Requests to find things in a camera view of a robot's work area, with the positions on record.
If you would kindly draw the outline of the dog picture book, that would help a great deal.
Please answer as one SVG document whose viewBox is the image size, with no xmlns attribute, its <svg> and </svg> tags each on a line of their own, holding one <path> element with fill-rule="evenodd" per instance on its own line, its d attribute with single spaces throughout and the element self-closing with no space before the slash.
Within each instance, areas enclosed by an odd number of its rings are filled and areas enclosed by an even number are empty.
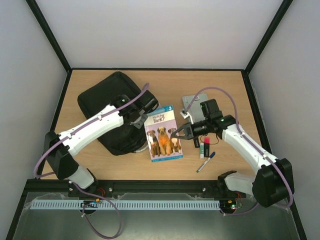
<svg viewBox="0 0 320 240">
<path fill-rule="evenodd" d="M 180 140 L 171 137 L 177 130 L 174 106 L 167 105 L 147 114 L 144 122 L 151 161 L 162 162 L 183 157 Z"/>
</svg>

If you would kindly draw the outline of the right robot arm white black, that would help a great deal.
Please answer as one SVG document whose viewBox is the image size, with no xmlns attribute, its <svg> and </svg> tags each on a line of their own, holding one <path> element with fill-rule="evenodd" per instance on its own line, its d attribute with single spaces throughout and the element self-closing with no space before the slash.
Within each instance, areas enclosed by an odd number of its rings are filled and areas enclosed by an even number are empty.
<svg viewBox="0 0 320 240">
<path fill-rule="evenodd" d="M 231 170 L 218 177 L 218 191 L 229 196 L 233 192 L 251 195 L 262 207 L 288 199 L 293 203 L 294 180 L 291 163 L 279 159 L 254 141 L 232 115 L 223 115 L 215 99 L 200 103 L 204 120 L 187 122 L 171 133 L 171 137 L 191 140 L 208 133 L 232 146 L 251 166 L 255 176 Z"/>
</svg>

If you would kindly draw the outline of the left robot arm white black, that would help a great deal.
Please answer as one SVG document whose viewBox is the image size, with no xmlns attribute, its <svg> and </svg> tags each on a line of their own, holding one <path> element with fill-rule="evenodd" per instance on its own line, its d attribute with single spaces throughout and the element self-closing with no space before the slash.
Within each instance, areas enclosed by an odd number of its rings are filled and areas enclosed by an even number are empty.
<svg viewBox="0 0 320 240">
<path fill-rule="evenodd" d="M 96 179 L 74 157 L 94 140 L 123 125 L 140 129 L 147 114 L 153 112 L 158 105 L 158 101 L 148 94 L 137 96 L 133 100 L 124 94 L 119 95 L 85 122 L 59 134 L 48 132 L 45 135 L 45 160 L 59 180 L 67 179 L 85 190 Z"/>
</svg>

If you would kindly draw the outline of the black student backpack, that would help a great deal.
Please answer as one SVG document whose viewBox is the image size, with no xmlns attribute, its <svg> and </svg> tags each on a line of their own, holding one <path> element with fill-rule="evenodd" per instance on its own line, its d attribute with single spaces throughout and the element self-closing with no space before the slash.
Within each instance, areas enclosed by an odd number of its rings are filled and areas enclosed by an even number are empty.
<svg viewBox="0 0 320 240">
<path fill-rule="evenodd" d="M 90 119 L 107 105 L 119 108 L 133 100 L 140 93 L 140 88 L 131 78 L 117 71 L 81 93 L 77 97 L 77 102 L 86 119 Z M 150 99 L 156 99 L 156 97 L 149 90 L 146 90 L 137 100 Z M 143 126 L 138 129 L 128 124 L 129 113 L 133 113 L 133 107 L 130 105 L 119 111 L 120 116 L 123 117 L 123 125 L 106 132 L 98 138 L 98 141 L 115 156 L 133 153 L 145 145 L 147 141 Z"/>
</svg>

